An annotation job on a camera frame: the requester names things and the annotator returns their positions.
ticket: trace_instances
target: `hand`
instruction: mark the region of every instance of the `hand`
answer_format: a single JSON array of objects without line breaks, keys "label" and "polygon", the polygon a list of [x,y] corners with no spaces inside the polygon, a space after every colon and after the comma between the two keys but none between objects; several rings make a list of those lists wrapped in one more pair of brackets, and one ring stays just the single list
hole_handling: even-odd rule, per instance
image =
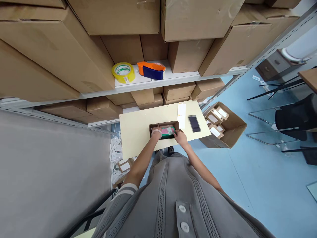
[{"label": "hand", "polygon": [[174,137],[175,137],[176,142],[181,147],[184,147],[184,146],[188,145],[187,137],[186,137],[185,133],[182,132],[182,131],[179,131],[179,130],[175,130],[175,132],[177,133],[177,134],[174,133]]}]

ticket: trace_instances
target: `white button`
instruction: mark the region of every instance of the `white button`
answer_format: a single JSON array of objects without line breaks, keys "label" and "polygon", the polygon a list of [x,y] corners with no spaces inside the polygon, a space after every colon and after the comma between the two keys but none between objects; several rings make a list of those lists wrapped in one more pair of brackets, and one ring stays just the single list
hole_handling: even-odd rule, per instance
[{"label": "white button", "polygon": [[187,225],[186,222],[182,222],[181,223],[181,229],[183,230],[183,232],[188,233],[189,232],[189,226]]},{"label": "white button", "polygon": [[183,205],[179,205],[178,208],[181,212],[186,212],[186,208]]}]

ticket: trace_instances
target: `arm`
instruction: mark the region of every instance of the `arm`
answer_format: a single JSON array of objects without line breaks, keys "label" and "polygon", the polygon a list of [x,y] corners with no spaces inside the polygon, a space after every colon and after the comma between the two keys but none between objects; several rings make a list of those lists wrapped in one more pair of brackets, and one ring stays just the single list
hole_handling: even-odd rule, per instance
[{"label": "arm", "polygon": [[190,144],[187,142],[187,137],[184,132],[176,131],[177,134],[174,133],[175,140],[177,143],[184,149],[189,158],[191,165],[196,169],[199,175],[210,185],[212,185],[215,189],[217,189],[222,194],[228,195],[223,191],[220,184],[213,176],[213,174],[207,169],[204,163],[199,159],[199,157],[195,154]]},{"label": "arm", "polygon": [[[153,128],[153,130],[154,129],[162,130],[160,127],[155,127]],[[160,132],[158,131],[153,132],[153,135],[151,136],[149,142],[143,148],[138,158],[135,160],[134,164],[132,165],[123,185],[127,183],[132,183],[132,184],[135,184],[137,187],[140,186],[140,183],[144,177],[146,169],[149,166],[153,150],[160,138],[161,138]]]}]

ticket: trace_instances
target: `gray wall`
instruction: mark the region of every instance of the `gray wall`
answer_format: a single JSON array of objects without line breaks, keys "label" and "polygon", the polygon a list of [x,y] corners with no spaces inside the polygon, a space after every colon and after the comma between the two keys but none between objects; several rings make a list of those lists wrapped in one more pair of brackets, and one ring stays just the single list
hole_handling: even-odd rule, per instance
[{"label": "gray wall", "polygon": [[57,237],[110,190],[110,135],[0,111],[0,237]]}]

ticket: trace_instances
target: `blue floor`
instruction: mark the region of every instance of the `blue floor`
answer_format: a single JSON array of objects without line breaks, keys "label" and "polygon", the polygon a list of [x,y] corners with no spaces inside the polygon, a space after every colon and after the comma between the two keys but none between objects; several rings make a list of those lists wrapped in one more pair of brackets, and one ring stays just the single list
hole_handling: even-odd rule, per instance
[{"label": "blue floor", "polygon": [[[295,100],[291,94],[284,92],[277,93],[271,100],[265,95],[247,101],[264,92],[258,86],[259,82],[252,79],[253,75],[259,77],[256,70],[250,70],[216,99],[248,124],[245,133],[272,130],[265,122],[249,116],[249,112]],[[223,81],[226,83],[230,79],[225,77]],[[271,116],[268,113],[262,116],[274,121],[274,111],[270,113]],[[265,145],[245,133],[232,149],[209,149],[200,140],[190,144],[223,190],[276,237],[316,238],[317,203],[306,185],[317,181],[317,166],[306,164],[301,152],[284,154],[281,152],[283,145],[281,148]],[[292,140],[280,138],[278,134],[273,132],[261,139],[271,142]],[[299,143],[289,143],[287,147],[299,148]],[[174,149],[186,155],[179,145]],[[146,183],[148,170],[141,186]]]}]

